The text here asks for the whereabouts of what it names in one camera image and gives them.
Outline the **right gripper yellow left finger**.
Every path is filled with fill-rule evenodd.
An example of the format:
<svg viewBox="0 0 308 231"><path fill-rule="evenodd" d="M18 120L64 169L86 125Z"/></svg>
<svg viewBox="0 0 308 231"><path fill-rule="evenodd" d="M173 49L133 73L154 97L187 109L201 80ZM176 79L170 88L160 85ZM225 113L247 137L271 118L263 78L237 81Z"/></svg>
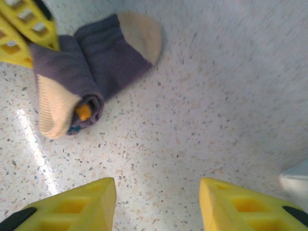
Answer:
<svg viewBox="0 0 308 231"><path fill-rule="evenodd" d="M8 229L110 231L115 205L115 180L102 178L27 205L8 217Z"/></svg>

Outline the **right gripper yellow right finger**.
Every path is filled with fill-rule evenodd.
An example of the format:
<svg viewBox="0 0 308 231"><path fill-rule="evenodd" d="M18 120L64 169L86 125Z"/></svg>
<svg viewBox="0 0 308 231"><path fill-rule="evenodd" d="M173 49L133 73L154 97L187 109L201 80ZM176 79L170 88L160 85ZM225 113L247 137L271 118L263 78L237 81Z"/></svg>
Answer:
<svg viewBox="0 0 308 231"><path fill-rule="evenodd" d="M307 231L299 206L214 178L201 178L199 205L206 231Z"/></svg>

